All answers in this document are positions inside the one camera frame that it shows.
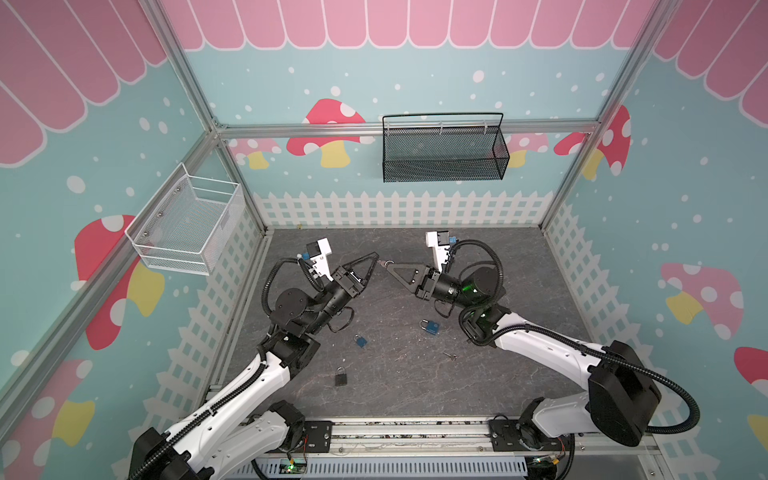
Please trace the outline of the black padlock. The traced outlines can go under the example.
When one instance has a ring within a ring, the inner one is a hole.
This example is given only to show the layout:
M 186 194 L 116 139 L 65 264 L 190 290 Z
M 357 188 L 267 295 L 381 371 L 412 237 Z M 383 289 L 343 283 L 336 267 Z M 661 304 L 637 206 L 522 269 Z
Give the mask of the black padlock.
M 346 386 L 348 383 L 348 375 L 343 367 L 338 367 L 334 376 L 334 384 L 336 387 Z

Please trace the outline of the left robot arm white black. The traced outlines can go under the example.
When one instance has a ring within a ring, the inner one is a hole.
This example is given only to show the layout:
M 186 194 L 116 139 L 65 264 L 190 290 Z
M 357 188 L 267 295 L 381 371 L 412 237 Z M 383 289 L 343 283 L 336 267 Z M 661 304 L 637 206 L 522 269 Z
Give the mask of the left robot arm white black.
M 270 321 L 254 359 L 197 410 L 160 432 L 150 427 L 134 442 L 131 479 L 223 479 L 264 453 L 290 452 L 304 416 L 281 401 L 256 419 L 253 411 L 286 386 L 311 361 L 324 327 L 363 293 L 379 256 L 371 252 L 339 266 L 313 295 L 298 288 L 269 300 L 270 287 L 285 265 L 279 260 L 262 290 Z

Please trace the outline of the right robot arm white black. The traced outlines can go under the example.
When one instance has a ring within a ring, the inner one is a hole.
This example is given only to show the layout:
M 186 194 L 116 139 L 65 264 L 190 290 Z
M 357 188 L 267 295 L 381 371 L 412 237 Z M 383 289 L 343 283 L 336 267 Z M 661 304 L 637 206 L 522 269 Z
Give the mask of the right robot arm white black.
M 586 433 L 635 447 L 647 434 L 677 435 L 698 426 L 695 398 L 647 368 L 630 345 L 581 341 L 501 305 L 503 265 L 486 243 L 462 240 L 437 245 L 434 253 L 434 265 L 386 261 L 383 266 L 415 297 L 460 307 L 458 325 L 470 344 L 520 354 L 581 389 L 530 401 L 513 426 L 525 449 L 537 451 L 548 439 Z

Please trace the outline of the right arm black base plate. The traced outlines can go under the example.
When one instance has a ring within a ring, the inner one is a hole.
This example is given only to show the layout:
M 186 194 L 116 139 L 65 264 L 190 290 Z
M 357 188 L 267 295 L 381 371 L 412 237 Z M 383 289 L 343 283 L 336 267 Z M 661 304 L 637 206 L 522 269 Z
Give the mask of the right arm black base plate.
M 494 452 L 566 452 L 571 438 L 547 437 L 532 422 L 493 418 L 487 423 Z

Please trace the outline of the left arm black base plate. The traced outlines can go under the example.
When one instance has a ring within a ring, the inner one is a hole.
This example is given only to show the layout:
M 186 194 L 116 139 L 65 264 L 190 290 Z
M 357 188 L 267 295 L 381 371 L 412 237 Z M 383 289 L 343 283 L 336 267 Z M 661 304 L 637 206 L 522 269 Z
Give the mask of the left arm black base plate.
M 332 421 L 306 421 L 302 450 L 306 453 L 329 453 L 333 426 Z

